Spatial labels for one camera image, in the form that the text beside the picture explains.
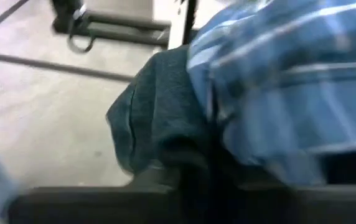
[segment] plaid shirt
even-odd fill
[[[242,164],[288,184],[323,184],[322,155],[356,151],[356,0],[234,4],[191,43],[205,114]]]

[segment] white wall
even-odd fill
[[[232,0],[198,0],[194,28],[200,28],[211,19],[219,10],[223,9]],[[153,19],[155,21],[170,21],[175,13],[174,0],[153,0]]]

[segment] metal frame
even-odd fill
[[[73,51],[85,53],[91,50],[97,38],[154,45],[164,49],[173,49],[188,44],[194,23],[197,0],[176,0],[174,3],[176,7],[175,16],[171,24],[100,14],[87,10],[86,5],[81,0],[52,0],[52,3],[57,15],[53,23],[54,30],[57,33],[69,35],[68,43]],[[121,26],[136,29],[139,32],[130,34],[113,29],[94,29],[90,27],[90,24],[93,23]],[[73,43],[73,36],[75,35],[89,37],[88,47],[79,49],[75,46]]]

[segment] floor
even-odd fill
[[[0,0],[0,14],[18,0]],[[88,8],[152,18],[152,0],[85,0]],[[50,26],[49,0],[29,0],[0,23],[0,55],[132,77],[154,48],[97,40],[75,54]],[[124,185],[105,113],[127,82],[0,61],[0,161],[23,188]]]

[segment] blue plaid shirt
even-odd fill
[[[319,158],[356,151],[356,0],[231,5],[191,43],[187,69],[242,164],[323,184]]]

